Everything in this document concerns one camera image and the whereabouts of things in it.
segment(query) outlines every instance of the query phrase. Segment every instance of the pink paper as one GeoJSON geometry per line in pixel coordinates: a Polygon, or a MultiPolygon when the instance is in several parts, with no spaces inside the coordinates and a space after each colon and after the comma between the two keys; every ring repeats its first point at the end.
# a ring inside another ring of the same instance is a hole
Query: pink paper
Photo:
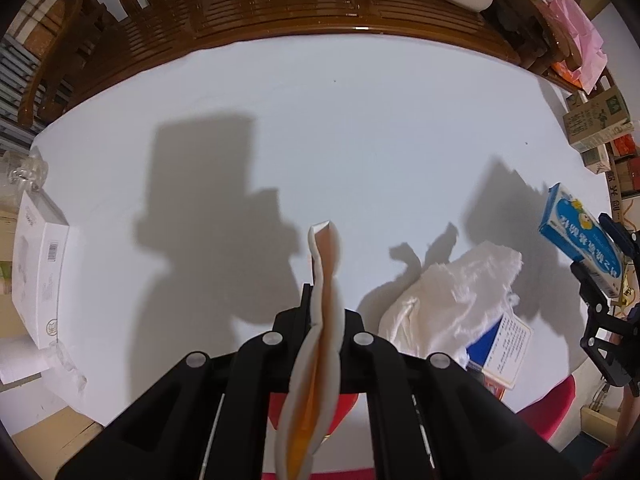
{"type": "Polygon", "coordinates": [[[602,51],[602,37],[575,0],[552,0],[549,8],[578,46],[582,66],[571,74],[588,94],[607,65],[607,55],[602,51]]]}

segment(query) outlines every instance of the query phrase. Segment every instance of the red package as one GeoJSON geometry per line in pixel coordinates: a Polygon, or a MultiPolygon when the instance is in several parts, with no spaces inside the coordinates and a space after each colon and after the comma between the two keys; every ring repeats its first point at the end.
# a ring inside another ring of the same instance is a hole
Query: red package
{"type": "Polygon", "coordinates": [[[611,148],[614,156],[625,156],[636,154],[636,143],[631,134],[623,135],[611,141],[611,148]]]}

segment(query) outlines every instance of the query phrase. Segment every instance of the red stool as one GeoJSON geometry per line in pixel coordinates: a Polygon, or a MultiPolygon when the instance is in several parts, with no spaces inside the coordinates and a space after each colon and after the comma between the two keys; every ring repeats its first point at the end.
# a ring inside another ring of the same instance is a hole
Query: red stool
{"type": "Polygon", "coordinates": [[[574,399],[575,379],[570,375],[538,402],[520,410],[518,416],[548,441],[565,418],[574,399]]]}

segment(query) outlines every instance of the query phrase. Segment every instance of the metal bolt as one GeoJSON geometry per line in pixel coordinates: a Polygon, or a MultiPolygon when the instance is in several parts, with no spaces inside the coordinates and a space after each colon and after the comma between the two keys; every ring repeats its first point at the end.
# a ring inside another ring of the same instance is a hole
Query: metal bolt
{"type": "Polygon", "coordinates": [[[265,345],[279,345],[282,342],[282,334],[280,332],[267,332],[262,336],[262,342],[265,345]]]}
{"type": "Polygon", "coordinates": [[[356,345],[367,346],[373,343],[373,336],[369,332],[358,332],[353,336],[353,341],[356,345]]]}
{"type": "Polygon", "coordinates": [[[204,363],[207,362],[207,356],[202,352],[193,352],[187,355],[187,366],[191,368],[200,368],[204,363]]]}
{"type": "Polygon", "coordinates": [[[451,364],[451,359],[446,354],[434,354],[429,357],[429,361],[431,362],[431,366],[439,368],[440,370],[449,368],[449,365],[451,364]]]}

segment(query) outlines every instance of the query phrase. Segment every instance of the white tablecloth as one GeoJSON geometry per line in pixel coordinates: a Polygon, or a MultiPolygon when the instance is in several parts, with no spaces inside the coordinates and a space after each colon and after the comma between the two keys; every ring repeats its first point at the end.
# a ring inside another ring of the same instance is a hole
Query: white tablecloth
{"type": "MultiPolygon", "coordinates": [[[[563,112],[518,67],[373,35],[232,44],[102,92],[35,143],[71,226],[59,335],[88,381],[47,384],[108,424],[188,352],[235,351],[298,304],[306,231],[331,219],[342,300],[374,332],[422,266],[483,240],[520,251],[534,336],[504,401],[527,406],[584,360],[578,283],[538,234],[546,190],[609,209],[563,112]]],[[[315,469],[371,466],[368,431],[361,399],[315,469]]]]}

